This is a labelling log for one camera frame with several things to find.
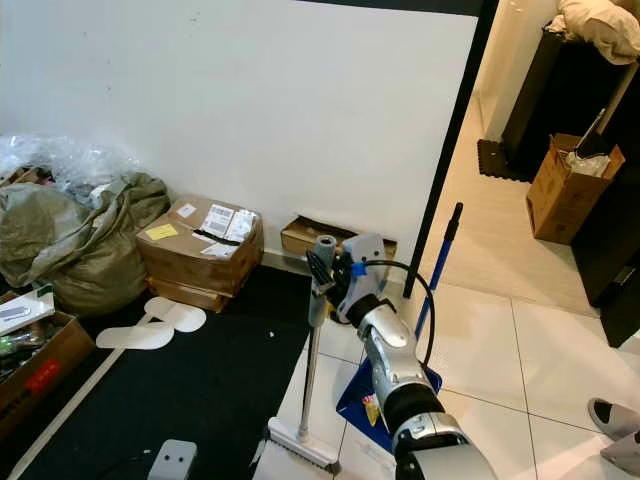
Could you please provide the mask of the white product box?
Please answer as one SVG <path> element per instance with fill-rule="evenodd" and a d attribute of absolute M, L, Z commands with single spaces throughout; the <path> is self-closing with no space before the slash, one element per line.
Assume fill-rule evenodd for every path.
<path fill-rule="evenodd" d="M 5 300 L 0 303 L 0 335 L 8 335 L 54 312 L 54 289 L 51 285 Z"/>

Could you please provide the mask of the open cardboard box of clutter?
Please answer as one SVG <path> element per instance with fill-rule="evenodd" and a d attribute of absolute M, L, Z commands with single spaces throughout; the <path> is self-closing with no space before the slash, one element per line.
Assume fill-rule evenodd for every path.
<path fill-rule="evenodd" d="M 76 316 L 55 312 L 38 324 L 45 342 L 37 348 L 17 348 L 12 357 L 18 358 L 19 364 L 1 375 L 1 439 L 17 430 L 51 390 L 96 349 Z"/>

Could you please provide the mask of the olive woven sack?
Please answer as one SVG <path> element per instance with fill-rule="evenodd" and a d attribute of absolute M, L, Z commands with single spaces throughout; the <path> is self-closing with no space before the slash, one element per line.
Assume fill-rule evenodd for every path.
<path fill-rule="evenodd" d="M 163 180 L 119 175 L 81 202 L 52 186 L 0 188 L 0 274 L 15 288 L 49 285 L 56 307 L 110 314 L 145 291 L 136 236 L 168 211 Z"/>

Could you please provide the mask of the clear plastic bag pile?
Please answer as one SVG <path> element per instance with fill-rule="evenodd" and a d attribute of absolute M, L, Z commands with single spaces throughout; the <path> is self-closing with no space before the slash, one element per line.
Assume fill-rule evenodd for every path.
<path fill-rule="evenodd" d="M 141 169 L 137 160 L 114 148 L 65 136 L 9 134 L 0 138 L 3 186 L 36 183 L 79 195 Z"/>

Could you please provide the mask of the beige cloth bundle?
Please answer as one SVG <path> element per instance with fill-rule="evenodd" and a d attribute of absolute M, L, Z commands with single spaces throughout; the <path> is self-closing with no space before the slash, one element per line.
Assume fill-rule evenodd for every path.
<path fill-rule="evenodd" d="M 616 0 L 559 0 L 559 26 L 614 65 L 640 61 L 640 18 Z"/>

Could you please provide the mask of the cardboard box with shipping labels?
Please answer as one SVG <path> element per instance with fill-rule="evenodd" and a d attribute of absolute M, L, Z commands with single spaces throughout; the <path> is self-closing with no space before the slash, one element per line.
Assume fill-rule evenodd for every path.
<path fill-rule="evenodd" d="M 179 195 L 136 239 L 151 278 L 237 296 L 262 259 L 256 211 L 197 195 Z"/>

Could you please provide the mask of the long open cardboard box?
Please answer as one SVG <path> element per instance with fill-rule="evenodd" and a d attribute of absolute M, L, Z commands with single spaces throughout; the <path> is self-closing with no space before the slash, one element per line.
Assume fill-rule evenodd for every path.
<path fill-rule="evenodd" d="M 335 239 L 333 251 L 337 256 L 344 251 L 343 242 L 361 236 L 361 232 L 298 215 L 282 229 L 280 242 L 285 252 L 297 256 L 298 259 L 305 259 L 306 252 L 315 247 L 317 239 L 321 236 L 332 236 Z"/>

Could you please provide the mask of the black floor mat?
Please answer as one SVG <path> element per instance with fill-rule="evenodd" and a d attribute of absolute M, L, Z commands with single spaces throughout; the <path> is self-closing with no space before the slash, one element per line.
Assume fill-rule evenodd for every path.
<path fill-rule="evenodd" d="M 196 332 L 159 349 L 96 349 L 5 428 L 19 480 L 145 480 L 165 440 L 196 444 L 192 480 L 250 480 L 307 338 L 308 279 L 257 268 Z"/>

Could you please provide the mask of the blue long-handled dustpan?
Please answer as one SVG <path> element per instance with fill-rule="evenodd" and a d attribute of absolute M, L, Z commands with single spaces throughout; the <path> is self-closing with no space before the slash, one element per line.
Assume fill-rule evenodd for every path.
<path fill-rule="evenodd" d="M 413 329 L 396 319 L 396 308 L 385 297 L 376 303 L 367 303 L 370 310 L 364 320 L 351 324 L 365 344 L 366 358 L 344 389 L 335 410 L 392 454 L 465 442 L 457 422 L 445 413 L 438 399 L 442 376 L 429 366 L 436 329 L 434 289 L 460 227 L 462 211 L 462 204 L 454 206 L 431 279 L 426 280 L 419 273 L 411 275 L 410 266 L 402 262 L 389 259 L 367 262 L 369 266 L 407 271 L 422 285 L 425 294 Z M 361 398 L 370 394 L 378 398 L 381 412 L 375 428 L 369 425 L 361 406 Z"/>

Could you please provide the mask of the tall brown cardboard box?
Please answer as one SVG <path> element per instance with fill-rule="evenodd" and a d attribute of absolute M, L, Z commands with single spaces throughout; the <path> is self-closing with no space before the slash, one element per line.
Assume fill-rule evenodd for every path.
<path fill-rule="evenodd" d="M 538 241 L 571 243 L 596 201 L 604 195 L 618 170 L 626 163 L 625 155 L 614 143 L 608 152 L 604 152 L 607 143 L 588 141 L 588 150 L 605 161 L 602 173 L 573 172 L 568 156 L 579 141 L 580 138 L 573 134 L 553 134 L 547 155 L 527 192 L 532 237 Z"/>

